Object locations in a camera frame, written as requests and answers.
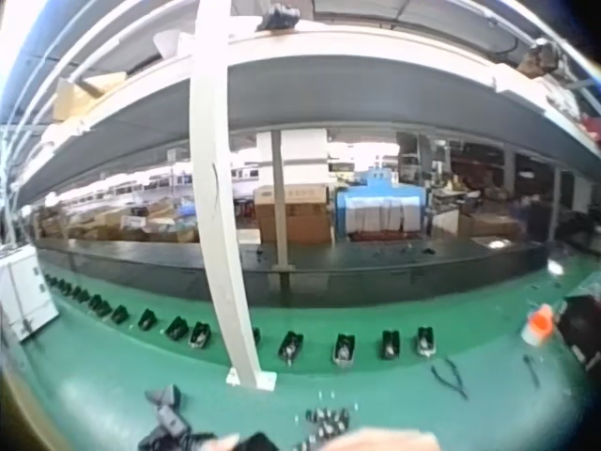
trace pillar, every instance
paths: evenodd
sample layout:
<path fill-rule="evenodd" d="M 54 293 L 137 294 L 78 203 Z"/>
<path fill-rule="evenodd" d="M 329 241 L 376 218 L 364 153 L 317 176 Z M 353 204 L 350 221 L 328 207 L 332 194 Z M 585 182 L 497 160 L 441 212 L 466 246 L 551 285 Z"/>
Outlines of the pillar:
<path fill-rule="evenodd" d="M 553 204 L 551 207 L 551 220 L 548 226 L 549 241 L 555 240 L 555 230 L 557 229 L 557 221 L 560 215 L 560 199 L 562 197 L 562 170 L 555 166 L 553 175 Z"/>
<path fill-rule="evenodd" d="M 236 239 L 227 127 L 230 8 L 231 0 L 203 0 L 196 16 L 190 79 L 194 202 L 208 286 L 233 366 L 226 381 L 273 390 L 275 374 L 259 366 Z"/>
<path fill-rule="evenodd" d="M 273 185 L 271 132 L 256 136 L 259 149 L 259 184 Z M 328 183 L 328 134 L 325 129 L 281 132 L 282 162 L 286 185 Z"/>
<path fill-rule="evenodd" d="M 593 184 L 581 176 L 574 174 L 574 194 L 572 210 L 588 213 L 593 196 Z"/>
<path fill-rule="evenodd" d="M 503 189 L 513 197 L 516 191 L 516 152 L 506 149 L 503 158 Z"/>

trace black tool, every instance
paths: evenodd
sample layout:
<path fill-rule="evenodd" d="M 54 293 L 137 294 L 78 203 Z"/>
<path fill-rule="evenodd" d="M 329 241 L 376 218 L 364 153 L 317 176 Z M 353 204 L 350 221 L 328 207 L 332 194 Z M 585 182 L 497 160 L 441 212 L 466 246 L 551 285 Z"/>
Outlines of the black tool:
<path fill-rule="evenodd" d="M 431 367 L 432 374 L 434 375 L 434 377 L 436 378 L 436 380 L 438 382 L 440 382 L 442 385 L 444 385 L 446 387 L 449 387 L 452 390 L 455 390 L 467 401 L 469 399 L 468 393 L 466 392 L 465 385 L 463 384 L 463 380 L 461 379 L 461 375 L 459 374 L 459 370 L 457 369 L 457 366 L 448 357 L 444 358 L 443 360 L 451 368 L 451 371 L 453 372 L 453 375 L 455 376 L 456 383 L 452 383 L 452 382 L 449 382 L 446 379 L 444 379 L 433 365 Z"/>
<path fill-rule="evenodd" d="M 210 326 L 204 322 L 197 322 L 190 335 L 190 346 L 203 350 L 207 347 L 210 336 Z"/>
<path fill-rule="evenodd" d="M 176 317 L 173 321 L 171 321 L 169 327 L 167 327 L 165 334 L 172 340 L 178 341 L 187 335 L 188 331 L 190 331 L 190 328 L 188 327 L 186 320 L 182 317 Z"/>
<path fill-rule="evenodd" d="M 425 357 L 436 354 L 436 343 L 434 341 L 434 329 L 431 327 L 420 327 L 415 338 L 417 353 Z"/>
<path fill-rule="evenodd" d="M 532 359 L 532 357 L 530 355 L 524 355 L 524 363 L 526 364 L 526 366 L 528 367 L 528 370 L 530 371 L 530 374 L 532 375 L 532 381 L 534 382 L 534 386 L 536 388 L 540 388 L 541 381 L 540 381 L 540 379 L 538 379 L 538 374 L 536 373 L 536 370 L 534 369 L 534 359 Z"/>
<path fill-rule="evenodd" d="M 138 327 L 143 331 L 149 331 L 157 323 L 157 316 L 150 309 L 146 309 L 138 321 Z"/>
<path fill-rule="evenodd" d="M 288 331 L 285 335 L 284 340 L 278 349 L 278 355 L 281 359 L 285 360 L 288 366 L 291 366 L 292 362 L 299 356 L 303 340 L 304 336 L 302 334 L 295 334 L 292 331 Z"/>
<path fill-rule="evenodd" d="M 336 338 L 331 358 L 340 367 L 353 365 L 355 359 L 355 335 L 339 334 L 338 338 Z"/>
<path fill-rule="evenodd" d="M 111 319 L 116 325 L 123 323 L 129 317 L 130 313 L 128 312 L 128 309 L 125 308 L 123 305 L 117 307 L 113 312 L 113 315 L 111 315 Z"/>
<path fill-rule="evenodd" d="M 401 352 L 401 335 L 398 331 L 382 332 L 380 357 L 383 360 L 396 359 Z"/>

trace finger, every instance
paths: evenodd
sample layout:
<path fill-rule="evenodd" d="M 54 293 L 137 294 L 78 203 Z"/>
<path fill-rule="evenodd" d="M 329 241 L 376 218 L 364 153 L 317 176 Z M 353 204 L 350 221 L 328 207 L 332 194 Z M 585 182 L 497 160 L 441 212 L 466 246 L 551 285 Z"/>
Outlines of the finger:
<path fill-rule="evenodd" d="M 394 441 L 406 441 L 418 437 L 421 432 L 417 429 L 407 430 L 390 430 L 390 429 L 378 429 L 378 428 L 364 428 L 359 429 L 350 434 L 344 435 L 337 439 L 332 440 L 323 448 L 324 451 L 342 451 L 348 447 L 355 447 L 361 445 L 373 446 L 374 443 L 380 443 L 388 440 Z"/>

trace white box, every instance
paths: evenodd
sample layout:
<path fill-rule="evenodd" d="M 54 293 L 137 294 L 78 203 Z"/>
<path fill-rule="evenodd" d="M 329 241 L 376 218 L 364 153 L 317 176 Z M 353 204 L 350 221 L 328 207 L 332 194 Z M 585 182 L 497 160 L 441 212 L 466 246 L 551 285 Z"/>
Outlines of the white box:
<path fill-rule="evenodd" d="M 0 255 L 0 304 L 19 341 L 58 316 L 34 246 Z"/>

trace black component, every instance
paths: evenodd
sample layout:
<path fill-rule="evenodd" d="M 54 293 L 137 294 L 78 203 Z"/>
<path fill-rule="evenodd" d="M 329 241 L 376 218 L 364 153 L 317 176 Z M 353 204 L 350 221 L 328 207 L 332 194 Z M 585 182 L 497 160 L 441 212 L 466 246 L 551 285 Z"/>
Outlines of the black component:
<path fill-rule="evenodd" d="M 382 332 L 382 347 L 380 357 L 384 360 L 398 358 L 401 352 L 401 335 L 398 331 Z"/>
<path fill-rule="evenodd" d="M 301 12 L 286 5 L 271 5 L 263 15 L 263 20 L 256 31 L 291 30 L 301 19 Z"/>
<path fill-rule="evenodd" d="M 261 341 L 261 331 L 258 327 L 253 328 L 254 345 L 257 346 Z"/>
<path fill-rule="evenodd" d="M 284 341 L 282 341 L 278 349 L 278 355 L 288 363 L 288 366 L 292 365 L 292 362 L 299 356 L 303 339 L 304 336 L 302 334 L 295 334 L 292 331 L 288 331 L 285 335 Z"/>
<path fill-rule="evenodd" d="M 125 321 L 129 317 L 130 313 L 128 312 L 128 309 L 125 308 L 123 305 L 117 307 L 113 312 L 113 315 L 111 315 L 111 319 L 117 325 L 123 323 L 123 321 Z"/>
<path fill-rule="evenodd" d="M 144 396 L 151 404 L 157 407 L 169 406 L 177 410 L 181 404 L 181 391 L 173 383 L 167 385 L 162 390 L 146 390 Z"/>
<path fill-rule="evenodd" d="M 197 322 L 190 335 L 190 346 L 203 350 L 210 341 L 210 326 L 204 322 Z"/>
<path fill-rule="evenodd" d="M 278 447 L 263 432 L 257 432 L 234 446 L 233 451 L 278 451 Z"/>
<path fill-rule="evenodd" d="M 434 342 L 434 329 L 431 327 L 419 327 L 417 330 L 416 350 L 417 353 L 425 357 L 430 357 L 436 353 L 436 343 Z"/>
<path fill-rule="evenodd" d="M 601 302 L 592 295 L 565 298 L 557 329 L 588 375 L 601 384 Z"/>
<path fill-rule="evenodd" d="M 66 282 L 65 286 L 63 286 L 63 294 L 65 296 L 70 296 L 72 291 L 73 291 L 73 285 L 70 284 L 69 282 Z"/>
<path fill-rule="evenodd" d="M 165 335 L 174 341 L 178 341 L 188 334 L 188 331 L 190 331 L 190 328 L 188 327 L 186 320 L 182 317 L 176 317 L 171 324 L 169 324 L 169 327 L 167 327 Z"/>
<path fill-rule="evenodd" d="M 530 355 L 524 355 L 524 363 L 528 367 L 530 374 L 532 375 L 532 381 L 534 382 L 534 386 L 536 388 L 541 387 L 541 381 L 538 379 L 538 374 L 536 374 L 536 370 L 534 369 L 534 360 Z"/>
<path fill-rule="evenodd" d="M 451 368 L 451 371 L 453 372 L 453 376 L 455 377 L 456 383 L 452 383 L 452 382 L 449 382 L 449 381 L 443 379 L 442 376 L 439 374 L 439 372 L 436 370 L 436 368 L 433 365 L 431 367 L 432 374 L 434 375 L 434 377 L 436 378 L 436 380 L 438 382 L 440 382 L 442 385 L 444 385 L 446 387 L 449 387 L 452 390 L 455 390 L 467 401 L 468 393 L 466 392 L 465 386 L 463 384 L 463 380 L 461 379 L 461 375 L 459 374 L 459 370 L 457 369 L 457 366 L 448 357 L 443 360 Z"/>
<path fill-rule="evenodd" d="M 98 307 L 96 307 L 95 312 L 99 318 L 106 317 L 109 313 L 113 311 L 113 307 L 107 301 L 101 301 Z"/>
<path fill-rule="evenodd" d="M 81 293 L 79 293 L 79 297 L 77 301 L 80 303 L 87 303 L 90 300 L 90 293 L 87 292 L 87 289 L 84 289 Z"/>
<path fill-rule="evenodd" d="M 92 298 L 90 299 L 90 302 L 87 306 L 89 308 L 91 308 L 92 310 L 96 311 L 100 307 L 101 303 L 102 303 L 102 297 L 99 294 L 95 294 L 94 296 L 92 296 Z"/>
<path fill-rule="evenodd" d="M 138 321 L 138 327 L 143 331 L 149 331 L 157 323 L 157 316 L 152 310 L 146 309 Z"/>
<path fill-rule="evenodd" d="M 353 365 L 355 359 L 355 335 L 338 334 L 331 356 L 334 363 L 341 367 Z"/>
<path fill-rule="evenodd" d="M 347 409 L 341 409 L 340 411 L 315 409 L 314 411 L 307 411 L 305 416 L 309 423 L 317 426 L 317 431 L 309 435 L 304 442 L 294 446 L 293 450 L 308 451 L 318 449 L 325 442 L 348 431 L 350 414 Z"/>

